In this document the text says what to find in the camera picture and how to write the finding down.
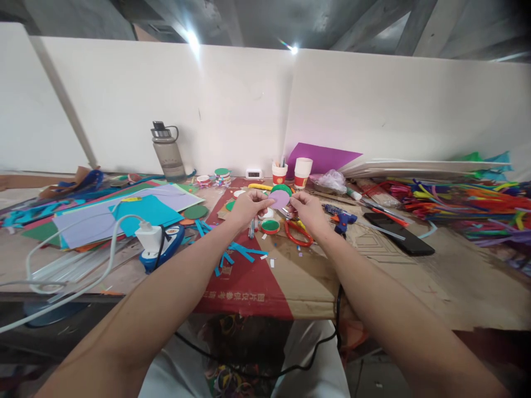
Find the digital clock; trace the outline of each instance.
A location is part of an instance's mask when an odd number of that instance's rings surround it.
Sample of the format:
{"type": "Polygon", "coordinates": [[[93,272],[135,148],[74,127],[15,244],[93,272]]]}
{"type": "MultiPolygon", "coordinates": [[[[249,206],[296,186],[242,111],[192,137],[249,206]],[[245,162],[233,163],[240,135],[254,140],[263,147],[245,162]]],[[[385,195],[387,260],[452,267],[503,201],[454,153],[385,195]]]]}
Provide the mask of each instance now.
{"type": "Polygon", "coordinates": [[[245,178],[247,180],[261,180],[264,177],[261,169],[247,169],[245,171],[245,178]]]}

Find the hand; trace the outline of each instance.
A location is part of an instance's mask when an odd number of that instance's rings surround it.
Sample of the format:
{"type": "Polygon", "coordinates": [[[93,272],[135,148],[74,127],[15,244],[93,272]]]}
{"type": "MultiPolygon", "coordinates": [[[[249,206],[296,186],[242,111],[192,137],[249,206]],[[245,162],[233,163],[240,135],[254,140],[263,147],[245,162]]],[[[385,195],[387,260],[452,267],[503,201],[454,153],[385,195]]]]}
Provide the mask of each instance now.
{"type": "Polygon", "coordinates": [[[297,210],[300,220],[307,228],[310,235],[318,232],[331,231],[330,223],[322,210],[321,202],[315,196],[300,191],[294,193],[289,199],[291,207],[297,210]]]}
{"type": "Polygon", "coordinates": [[[229,220],[237,223],[240,228],[244,228],[257,214],[259,216],[265,215],[267,208],[274,202],[274,199],[267,199],[267,195],[262,191],[250,190],[238,196],[229,220]]]}

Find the purple paper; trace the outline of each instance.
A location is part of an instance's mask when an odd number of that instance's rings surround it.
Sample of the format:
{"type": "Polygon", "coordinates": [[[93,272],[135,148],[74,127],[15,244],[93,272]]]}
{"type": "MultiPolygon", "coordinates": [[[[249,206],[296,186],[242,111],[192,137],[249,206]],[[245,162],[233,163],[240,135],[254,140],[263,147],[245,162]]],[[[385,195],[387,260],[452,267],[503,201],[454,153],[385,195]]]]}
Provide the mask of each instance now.
{"type": "Polygon", "coordinates": [[[289,203],[289,194],[286,191],[278,190],[269,194],[268,199],[275,199],[270,208],[281,209],[289,203]]]}
{"type": "MultiPolygon", "coordinates": [[[[163,204],[177,212],[202,202],[202,199],[197,196],[184,192],[171,184],[160,185],[124,196],[144,197],[148,195],[157,197],[163,204]]],[[[80,207],[79,210],[64,213],[53,218],[52,221],[59,230],[79,222],[79,224],[72,226],[61,234],[71,249],[98,240],[108,239],[112,236],[114,224],[116,223],[114,216],[109,211],[109,207],[120,203],[124,196],[80,207]]]]}
{"type": "Polygon", "coordinates": [[[332,169],[340,169],[361,155],[358,152],[298,143],[289,155],[286,178],[292,179],[294,177],[297,158],[309,158],[314,161],[310,174],[324,174],[332,169]]]}

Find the ceiling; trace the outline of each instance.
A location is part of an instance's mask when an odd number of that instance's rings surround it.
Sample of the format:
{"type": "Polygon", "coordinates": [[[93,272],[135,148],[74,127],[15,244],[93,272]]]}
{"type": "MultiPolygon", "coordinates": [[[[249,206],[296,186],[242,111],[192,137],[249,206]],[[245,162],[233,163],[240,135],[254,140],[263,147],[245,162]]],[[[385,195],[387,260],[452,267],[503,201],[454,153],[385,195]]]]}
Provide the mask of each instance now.
{"type": "Polygon", "coordinates": [[[29,34],[527,62],[525,0],[0,0],[29,34]]]}

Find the smartphone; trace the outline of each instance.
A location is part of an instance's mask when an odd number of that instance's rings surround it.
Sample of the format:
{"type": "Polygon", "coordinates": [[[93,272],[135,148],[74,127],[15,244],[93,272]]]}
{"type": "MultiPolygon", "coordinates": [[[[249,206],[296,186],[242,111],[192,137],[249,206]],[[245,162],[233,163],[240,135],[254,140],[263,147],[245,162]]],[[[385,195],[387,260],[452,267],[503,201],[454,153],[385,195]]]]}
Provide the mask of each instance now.
{"type": "Polygon", "coordinates": [[[371,224],[383,228],[386,231],[394,232],[397,235],[403,236],[405,240],[397,239],[391,235],[386,237],[393,241],[393,243],[400,247],[400,249],[410,256],[432,255],[435,253],[433,247],[417,238],[410,231],[402,227],[400,224],[391,220],[385,214],[379,213],[365,213],[363,215],[371,224]]]}

